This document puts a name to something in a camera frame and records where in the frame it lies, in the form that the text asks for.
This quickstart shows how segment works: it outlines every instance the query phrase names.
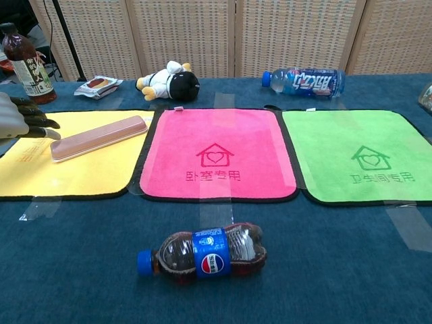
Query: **blue carpet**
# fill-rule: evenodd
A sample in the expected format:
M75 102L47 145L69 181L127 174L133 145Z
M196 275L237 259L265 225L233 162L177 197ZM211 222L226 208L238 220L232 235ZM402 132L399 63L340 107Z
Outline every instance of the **blue carpet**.
M212 107L223 92L236 95L236 107L390 109L432 136L432 117L416 103L431 80L432 74L348 76L340 100L322 101L275 94L259 79L201 79L198 99L183 106ZM59 98L42 108L155 104L133 81L100 101L73 97L78 85L55 84ZM24 96L21 86L0 91ZM19 221L28 206L0 202L0 323L428 323L432 317L432 254L409 250L385 207L323 207L302 194L278 204L233 204L236 221L263 229L264 269L179 287L163 277L138 279L136 254L158 248L171 233L197 230L199 205L127 193L63 201L52 218ZM418 210L432 225L432 208Z

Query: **pepsi bottle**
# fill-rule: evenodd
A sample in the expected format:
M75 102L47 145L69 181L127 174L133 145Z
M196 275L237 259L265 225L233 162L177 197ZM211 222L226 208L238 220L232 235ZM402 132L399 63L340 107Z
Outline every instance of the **pepsi bottle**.
M164 273L180 283L220 275L248 275L260 270L267 258L261 246L263 232L251 223L201 232L178 232L161 248L138 254L138 274Z
M345 89L345 72L291 67L264 72L261 84L275 92L306 97L339 97Z

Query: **pencil case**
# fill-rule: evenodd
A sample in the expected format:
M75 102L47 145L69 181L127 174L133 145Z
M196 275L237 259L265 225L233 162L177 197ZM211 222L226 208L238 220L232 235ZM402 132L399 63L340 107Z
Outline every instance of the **pencil case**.
M51 156L54 162L62 162L146 131L145 121L140 116L132 116L52 142Z

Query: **heart symbol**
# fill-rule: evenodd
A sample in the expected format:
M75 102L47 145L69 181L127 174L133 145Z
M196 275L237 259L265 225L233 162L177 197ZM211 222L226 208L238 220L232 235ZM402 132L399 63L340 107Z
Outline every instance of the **heart symbol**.
M362 159L364 162L373 165L374 167L376 167L378 163L381 162L379 156L377 155L363 155Z
M207 153L207 158L212 161L214 164L223 159L224 154L221 152L209 152Z

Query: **wicker screen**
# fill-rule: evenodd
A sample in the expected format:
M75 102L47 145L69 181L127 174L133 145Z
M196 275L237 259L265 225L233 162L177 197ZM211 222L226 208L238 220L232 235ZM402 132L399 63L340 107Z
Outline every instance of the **wicker screen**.
M45 13L43 0L32 2ZM52 1L46 0L46 3L51 19L58 22ZM125 0L59 0L59 4L88 79L98 74L114 78L141 75ZM49 26L46 14L43 24ZM59 22L54 25L53 42L56 60L66 57L65 68L76 70Z
M368 0L347 72L432 72L432 0Z
M234 0L127 0L141 70L190 62L197 77L234 76Z
M365 0L237 0L236 76L345 69Z
M79 77L76 69L74 58L70 52L68 43L66 42L65 34L61 29L61 24L57 14L55 13L52 0L46 0L49 16L53 22L53 44L51 50L54 58L59 66L61 75L66 81L76 81ZM45 38L49 41L51 37L51 25L49 23L48 15L45 11L43 0L30 0L34 14L42 28Z

